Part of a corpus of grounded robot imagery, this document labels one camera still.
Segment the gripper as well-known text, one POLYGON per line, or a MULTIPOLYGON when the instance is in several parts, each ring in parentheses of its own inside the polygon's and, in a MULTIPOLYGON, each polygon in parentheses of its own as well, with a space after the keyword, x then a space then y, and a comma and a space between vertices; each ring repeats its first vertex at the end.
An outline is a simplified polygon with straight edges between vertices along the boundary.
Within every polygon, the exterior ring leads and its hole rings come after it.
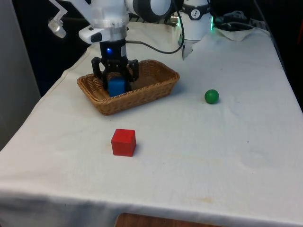
POLYGON ((103 89, 108 90, 108 60, 119 61, 126 63, 123 67, 123 78, 125 79, 125 90, 131 91, 130 83, 136 81, 139 78, 139 61, 127 60, 126 55, 126 40, 121 39, 118 41, 100 42, 100 57, 94 57, 91 60, 93 74, 98 77, 103 84, 103 89), (100 69, 100 64, 105 68, 103 71, 100 69))

